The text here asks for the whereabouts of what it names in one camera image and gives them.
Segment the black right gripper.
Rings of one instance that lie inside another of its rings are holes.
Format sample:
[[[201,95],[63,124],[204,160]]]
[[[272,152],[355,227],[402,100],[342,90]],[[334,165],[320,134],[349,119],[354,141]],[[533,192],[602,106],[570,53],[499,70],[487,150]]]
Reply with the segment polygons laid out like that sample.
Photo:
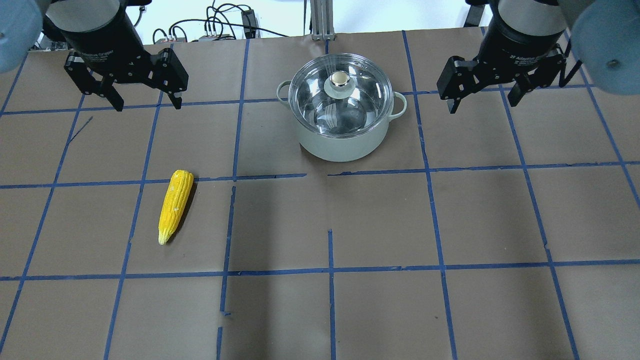
[[[560,10],[493,10],[477,55],[451,56],[437,80],[438,94],[455,114],[462,99],[480,88],[515,85],[509,105],[517,106],[536,88],[547,88],[566,69],[558,39],[566,25]]]

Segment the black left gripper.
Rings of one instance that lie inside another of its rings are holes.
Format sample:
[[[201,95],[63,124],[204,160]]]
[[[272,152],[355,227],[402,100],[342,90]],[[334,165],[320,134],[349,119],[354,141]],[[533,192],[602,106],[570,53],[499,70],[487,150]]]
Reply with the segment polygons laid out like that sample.
[[[167,94],[174,109],[183,106],[189,75],[172,48],[151,55],[144,48],[126,7],[128,0],[53,0],[46,18],[60,30],[73,53],[64,70],[84,95],[105,98],[122,112],[117,84],[144,84]]]

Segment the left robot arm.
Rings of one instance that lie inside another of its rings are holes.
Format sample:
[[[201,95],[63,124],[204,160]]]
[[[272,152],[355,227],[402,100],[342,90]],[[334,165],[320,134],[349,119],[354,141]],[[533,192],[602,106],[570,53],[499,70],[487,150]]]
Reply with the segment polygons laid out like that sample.
[[[177,110],[189,75],[171,48],[148,52],[129,18],[130,6],[147,0],[3,0],[0,5],[1,71],[18,66],[45,25],[61,34],[71,51],[67,75],[85,95],[105,98],[120,112],[115,84],[143,84],[167,94]]]

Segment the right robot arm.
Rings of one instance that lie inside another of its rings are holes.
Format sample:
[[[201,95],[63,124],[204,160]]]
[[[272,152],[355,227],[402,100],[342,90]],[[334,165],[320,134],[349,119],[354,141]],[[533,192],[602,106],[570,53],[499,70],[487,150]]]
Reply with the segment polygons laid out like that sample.
[[[472,60],[450,57],[436,83],[454,114],[463,98],[513,84],[510,106],[554,80],[564,87],[585,66],[610,94],[638,95],[640,14],[637,0],[471,0],[493,17]]]

